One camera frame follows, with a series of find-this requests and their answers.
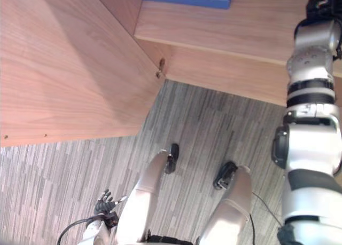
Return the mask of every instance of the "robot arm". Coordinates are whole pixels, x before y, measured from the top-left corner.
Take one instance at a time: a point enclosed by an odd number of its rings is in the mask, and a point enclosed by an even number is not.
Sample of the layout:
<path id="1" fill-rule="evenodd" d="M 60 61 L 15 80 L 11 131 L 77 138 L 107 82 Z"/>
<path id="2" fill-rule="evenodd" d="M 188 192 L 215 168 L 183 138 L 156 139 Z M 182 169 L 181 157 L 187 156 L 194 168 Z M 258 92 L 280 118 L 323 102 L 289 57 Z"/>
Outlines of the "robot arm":
<path id="1" fill-rule="evenodd" d="M 342 0 L 309 0 L 287 62 L 290 82 L 272 160 L 285 170 L 282 245 L 341 244 L 342 138 L 333 61 L 341 58 Z"/>

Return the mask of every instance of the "gray striped carpet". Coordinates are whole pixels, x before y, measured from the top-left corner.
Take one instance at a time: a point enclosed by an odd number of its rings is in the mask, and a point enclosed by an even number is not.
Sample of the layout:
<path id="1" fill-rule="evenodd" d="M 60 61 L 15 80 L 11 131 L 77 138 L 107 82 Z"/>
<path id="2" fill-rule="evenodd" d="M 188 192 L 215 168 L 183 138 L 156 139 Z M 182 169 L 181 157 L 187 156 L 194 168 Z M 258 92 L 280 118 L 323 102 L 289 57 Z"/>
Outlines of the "gray striped carpet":
<path id="1" fill-rule="evenodd" d="M 212 181 L 227 160 L 252 170 L 253 189 L 280 218 L 283 173 L 270 160 L 284 108 L 167 81 L 136 137 L 1 148 L 0 237 L 17 244 L 56 244 L 71 222 L 92 214 L 105 188 L 129 194 L 159 149 L 179 143 L 174 174 L 162 180 L 152 234 L 194 242 L 223 191 Z M 278 244 L 277 224 L 253 198 L 256 244 Z M 80 241 L 84 225 L 63 244 Z M 241 244 L 252 244 L 248 223 Z"/>

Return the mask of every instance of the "hinge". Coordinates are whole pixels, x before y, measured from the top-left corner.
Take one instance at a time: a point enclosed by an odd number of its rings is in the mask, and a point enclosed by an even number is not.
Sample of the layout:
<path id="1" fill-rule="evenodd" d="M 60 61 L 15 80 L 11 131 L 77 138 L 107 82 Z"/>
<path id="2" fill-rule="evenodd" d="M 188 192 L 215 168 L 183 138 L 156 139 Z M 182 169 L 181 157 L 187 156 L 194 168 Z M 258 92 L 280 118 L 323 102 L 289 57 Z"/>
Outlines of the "hinge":
<path id="1" fill-rule="evenodd" d="M 161 75 L 165 76 L 164 73 L 162 72 L 164 70 L 164 66 L 165 66 L 165 58 L 162 58 L 159 61 L 159 69 L 156 72 L 156 77 L 157 78 L 160 78 Z"/>

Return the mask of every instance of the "wire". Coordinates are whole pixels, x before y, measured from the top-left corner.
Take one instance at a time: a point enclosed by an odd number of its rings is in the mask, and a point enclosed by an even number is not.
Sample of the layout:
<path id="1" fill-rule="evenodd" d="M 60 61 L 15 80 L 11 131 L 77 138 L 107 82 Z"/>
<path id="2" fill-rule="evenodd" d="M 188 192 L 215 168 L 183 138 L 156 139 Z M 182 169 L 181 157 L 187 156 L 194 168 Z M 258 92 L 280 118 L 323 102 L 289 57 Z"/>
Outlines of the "wire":
<path id="1" fill-rule="evenodd" d="M 250 219 L 251 219 L 251 224 L 252 224 L 252 228 L 253 228 L 253 242 L 252 242 L 252 244 L 255 245 L 255 226 L 254 226 L 252 214 L 250 214 Z"/>
<path id="2" fill-rule="evenodd" d="M 75 225 L 79 225 L 79 224 L 82 224 L 82 223 L 85 223 L 85 222 L 88 222 L 88 221 L 91 221 L 91 220 L 96 220 L 98 219 L 98 216 L 93 216 L 93 217 L 89 217 L 89 218 L 86 218 L 86 219 L 81 219 L 81 220 L 78 220 L 76 222 L 73 222 L 72 224 L 68 225 L 63 231 L 62 233 L 60 234 L 58 240 L 57 240 L 57 245 L 60 245 L 60 242 L 62 240 L 62 237 L 63 235 L 73 226 Z"/>
<path id="3" fill-rule="evenodd" d="M 262 203 L 263 203 L 263 204 L 265 205 L 265 207 L 267 208 L 268 212 L 270 212 L 270 214 L 271 214 L 271 215 L 273 216 L 273 218 L 278 222 L 278 224 L 280 225 L 280 227 L 283 226 L 282 223 L 280 223 L 280 221 L 278 220 L 278 218 L 277 218 L 277 217 L 273 214 L 273 212 L 269 209 L 269 207 L 267 206 L 267 204 L 265 203 L 265 201 L 264 201 L 260 196 L 258 196 L 255 192 L 253 192 L 253 194 L 254 194 L 256 197 L 258 197 L 260 201 L 262 201 Z"/>

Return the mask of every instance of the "wooden panel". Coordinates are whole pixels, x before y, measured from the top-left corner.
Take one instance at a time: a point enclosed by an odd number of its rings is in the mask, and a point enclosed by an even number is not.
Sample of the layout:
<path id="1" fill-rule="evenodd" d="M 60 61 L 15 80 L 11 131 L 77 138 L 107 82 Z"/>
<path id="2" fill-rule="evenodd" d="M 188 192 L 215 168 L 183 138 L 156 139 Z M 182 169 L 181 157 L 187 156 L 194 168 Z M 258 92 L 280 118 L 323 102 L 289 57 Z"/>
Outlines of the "wooden panel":
<path id="1" fill-rule="evenodd" d="M 285 66 L 308 0 L 232 0 L 228 10 L 144 1 L 135 36 Z M 342 62 L 335 66 L 342 76 Z"/>
<path id="2" fill-rule="evenodd" d="M 286 105 L 289 81 L 285 67 L 203 50 L 173 47 L 167 78 L 203 88 Z M 342 79 L 336 77 L 337 98 L 342 97 Z M 337 100 L 342 107 L 342 100 Z"/>
<path id="3" fill-rule="evenodd" d="M 142 0 L 100 0 L 133 36 Z M 166 67 L 170 57 L 170 46 L 149 41 L 137 40 L 137 43 L 159 67 L 161 58 L 166 59 Z"/>
<path id="4" fill-rule="evenodd" d="M 336 181 L 337 183 L 342 186 L 342 174 L 339 174 L 337 177 L 336 177 Z"/>
<path id="5" fill-rule="evenodd" d="M 142 0 L 100 0 L 117 18 L 124 28 L 133 35 Z"/>
<path id="6" fill-rule="evenodd" d="M 2 0 L 1 32 L 2 146 L 136 134 L 163 83 L 99 0 Z"/>
<path id="7" fill-rule="evenodd" d="M 144 41 L 142 39 L 136 39 L 136 41 L 157 67 L 159 67 L 160 59 L 165 59 L 163 73 L 167 73 L 168 65 L 172 57 L 172 46 L 151 41 Z"/>

